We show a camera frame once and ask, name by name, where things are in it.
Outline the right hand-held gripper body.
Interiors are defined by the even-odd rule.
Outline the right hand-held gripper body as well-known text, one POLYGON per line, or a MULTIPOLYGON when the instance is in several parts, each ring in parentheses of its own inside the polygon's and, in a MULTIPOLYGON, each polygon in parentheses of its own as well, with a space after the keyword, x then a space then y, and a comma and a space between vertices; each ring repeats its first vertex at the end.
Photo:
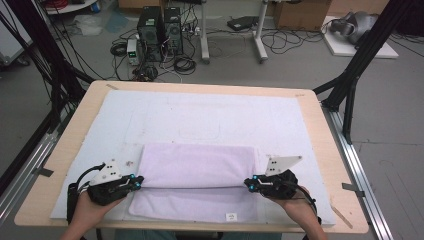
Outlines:
POLYGON ((290 170, 302 160, 301 156, 272 156, 269 158, 262 183, 270 189, 265 196, 277 199, 290 199, 296 193, 297 178, 290 170))

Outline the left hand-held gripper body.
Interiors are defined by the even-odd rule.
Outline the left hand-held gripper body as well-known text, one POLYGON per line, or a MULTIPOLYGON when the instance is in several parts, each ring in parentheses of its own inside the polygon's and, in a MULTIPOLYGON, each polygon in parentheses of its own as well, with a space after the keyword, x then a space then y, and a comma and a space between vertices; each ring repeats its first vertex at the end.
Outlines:
POLYGON ((112 159, 89 181, 87 191, 92 202, 106 206, 127 196, 130 181, 131 176, 122 175, 117 162, 112 159))

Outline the lilac printed towel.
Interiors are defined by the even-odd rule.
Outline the lilac printed towel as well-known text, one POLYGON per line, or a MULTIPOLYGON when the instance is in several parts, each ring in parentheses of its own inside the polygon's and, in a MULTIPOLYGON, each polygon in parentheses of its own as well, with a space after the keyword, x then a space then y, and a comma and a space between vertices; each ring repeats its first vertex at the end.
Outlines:
POLYGON ((244 186, 255 160, 252 147, 147 144, 138 169, 144 181, 129 213, 175 221, 256 221, 257 199, 244 186))

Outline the person's left hand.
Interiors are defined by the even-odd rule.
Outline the person's left hand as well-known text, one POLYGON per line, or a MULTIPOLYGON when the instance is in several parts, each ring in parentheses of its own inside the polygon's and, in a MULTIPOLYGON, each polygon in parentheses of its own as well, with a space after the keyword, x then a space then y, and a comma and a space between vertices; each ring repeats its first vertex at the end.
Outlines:
POLYGON ((83 192, 78 198, 73 220, 87 226, 96 226, 111 209, 121 202, 122 199, 116 200, 106 206, 98 205, 91 201, 87 192, 83 192))

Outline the person's right hand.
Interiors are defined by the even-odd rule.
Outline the person's right hand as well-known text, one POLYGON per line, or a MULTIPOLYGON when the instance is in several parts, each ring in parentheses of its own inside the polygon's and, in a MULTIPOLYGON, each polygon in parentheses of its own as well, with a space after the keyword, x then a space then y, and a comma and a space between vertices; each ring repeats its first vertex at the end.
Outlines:
POLYGON ((281 206, 288 217, 302 228, 319 225, 316 213, 303 193, 297 192, 288 200, 271 198, 271 201, 281 206))

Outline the thin wooden stick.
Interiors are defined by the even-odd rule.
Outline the thin wooden stick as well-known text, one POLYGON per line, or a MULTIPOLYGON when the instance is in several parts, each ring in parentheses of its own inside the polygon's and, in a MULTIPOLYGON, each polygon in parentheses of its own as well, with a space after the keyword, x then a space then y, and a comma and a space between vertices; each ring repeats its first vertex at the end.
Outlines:
POLYGON ((330 205, 333 212, 344 222, 344 224, 350 228, 353 229, 352 223, 333 205, 330 205))

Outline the white foam mat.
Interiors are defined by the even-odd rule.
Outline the white foam mat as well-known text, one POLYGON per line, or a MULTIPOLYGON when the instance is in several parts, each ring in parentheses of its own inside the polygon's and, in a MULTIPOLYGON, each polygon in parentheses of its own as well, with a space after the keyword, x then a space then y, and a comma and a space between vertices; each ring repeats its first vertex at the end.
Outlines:
MULTIPOLYGON (((301 156, 290 170, 316 199, 323 225, 336 222, 297 98, 113 90, 106 95, 64 182, 91 180, 97 174, 91 167, 112 159, 121 174, 141 176, 142 151, 151 143, 252 147, 256 152, 253 175, 265 173, 272 156, 301 156)), ((140 190, 112 210, 108 219, 211 223, 133 216, 129 207, 140 190)), ((249 193, 257 199, 258 219, 240 223, 289 223, 278 205, 249 193)))

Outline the white metal stand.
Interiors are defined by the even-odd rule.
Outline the white metal stand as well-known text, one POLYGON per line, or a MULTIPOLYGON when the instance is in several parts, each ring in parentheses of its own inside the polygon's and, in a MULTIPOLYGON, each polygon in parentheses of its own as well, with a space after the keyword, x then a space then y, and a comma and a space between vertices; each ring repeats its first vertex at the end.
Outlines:
MULTIPOLYGON (((208 39, 206 33, 206 6, 208 0, 200 0, 201 1, 201 33, 200 33, 200 46, 201 46, 201 59, 204 63, 210 63, 210 55, 209 55, 209 46, 208 39)), ((264 25, 264 20, 266 16, 266 11, 268 8, 269 0, 261 0, 259 15, 258 15, 258 24, 257 28, 252 32, 253 40, 255 46, 257 47, 257 51, 259 54, 259 63, 262 64, 268 59, 268 55, 266 53, 264 44, 261 40, 262 29, 264 25)))

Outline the flat black device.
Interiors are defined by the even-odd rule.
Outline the flat black device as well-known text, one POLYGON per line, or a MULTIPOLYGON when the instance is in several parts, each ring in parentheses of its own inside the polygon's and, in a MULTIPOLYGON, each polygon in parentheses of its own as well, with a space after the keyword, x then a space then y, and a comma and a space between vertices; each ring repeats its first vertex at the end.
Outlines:
POLYGON ((250 29, 257 25, 259 18, 256 16, 243 16, 227 22, 227 26, 234 31, 250 29))

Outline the clear plastic sheet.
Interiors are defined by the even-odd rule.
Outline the clear plastic sheet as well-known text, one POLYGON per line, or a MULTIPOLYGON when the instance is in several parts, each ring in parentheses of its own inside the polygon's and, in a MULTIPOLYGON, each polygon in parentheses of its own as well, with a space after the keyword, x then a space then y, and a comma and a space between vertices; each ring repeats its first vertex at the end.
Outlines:
POLYGON ((83 36, 97 36, 102 32, 100 17, 93 15, 77 15, 74 18, 74 23, 83 36))

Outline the large cardboard box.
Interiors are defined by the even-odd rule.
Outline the large cardboard box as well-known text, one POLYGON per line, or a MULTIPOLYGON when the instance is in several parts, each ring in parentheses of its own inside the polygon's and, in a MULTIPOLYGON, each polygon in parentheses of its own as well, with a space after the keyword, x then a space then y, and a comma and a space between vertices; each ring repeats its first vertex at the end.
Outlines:
POLYGON ((294 3, 280 2, 274 10, 277 28, 318 31, 333 0, 296 0, 294 3))

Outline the grey backpack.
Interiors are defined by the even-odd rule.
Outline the grey backpack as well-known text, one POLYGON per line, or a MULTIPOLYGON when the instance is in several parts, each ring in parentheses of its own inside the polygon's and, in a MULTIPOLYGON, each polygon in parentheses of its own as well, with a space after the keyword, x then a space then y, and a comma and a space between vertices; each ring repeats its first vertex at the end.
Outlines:
POLYGON ((378 16, 364 11, 349 12, 344 17, 333 19, 329 30, 338 32, 349 43, 357 45, 372 29, 378 16))

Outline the white cabinet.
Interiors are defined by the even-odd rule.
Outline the white cabinet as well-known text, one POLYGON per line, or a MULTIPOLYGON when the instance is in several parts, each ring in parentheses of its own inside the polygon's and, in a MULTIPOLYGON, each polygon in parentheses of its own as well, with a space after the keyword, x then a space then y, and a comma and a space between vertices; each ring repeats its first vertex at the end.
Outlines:
MULTIPOLYGON (((7 23, 9 23, 13 29, 17 30, 17 33, 28 45, 31 45, 33 43, 32 39, 16 16, 13 13, 7 13, 5 10, 2 10, 2 13, 5 16, 7 23)), ((0 65, 9 66, 23 52, 24 48, 22 45, 0 21, 0 65)))

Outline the round white table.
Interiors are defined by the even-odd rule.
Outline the round white table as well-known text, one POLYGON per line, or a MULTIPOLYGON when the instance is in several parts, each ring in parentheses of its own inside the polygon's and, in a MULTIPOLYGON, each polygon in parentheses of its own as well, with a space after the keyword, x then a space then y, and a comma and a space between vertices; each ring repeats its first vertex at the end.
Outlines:
POLYGON ((95 2, 98 2, 98 0, 47 0, 44 7, 49 15, 53 15, 74 12, 85 8, 90 9, 90 6, 95 2))

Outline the aluminium rail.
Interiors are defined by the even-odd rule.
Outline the aluminium rail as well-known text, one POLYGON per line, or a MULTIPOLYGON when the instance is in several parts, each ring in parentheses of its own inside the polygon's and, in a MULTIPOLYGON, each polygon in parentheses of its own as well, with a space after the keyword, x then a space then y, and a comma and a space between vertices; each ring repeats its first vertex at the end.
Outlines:
POLYGON ((74 113, 74 110, 63 110, 59 121, 54 123, 53 113, 49 112, 0 176, 0 226, 8 219, 22 194, 38 177, 33 171, 44 167, 74 113))
POLYGON ((360 158, 354 146, 348 143, 346 137, 342 133, 342 117, 338 112, 332 112, 325 107, 322 107, 322 111, 332 132, 347 174, 351 180, 350 184, 356 185, 360 190, 365 192, 364 197, 356 197, 359 200, 369 229, 372 231, 376 240, 394 240, 363 169, 360 158))

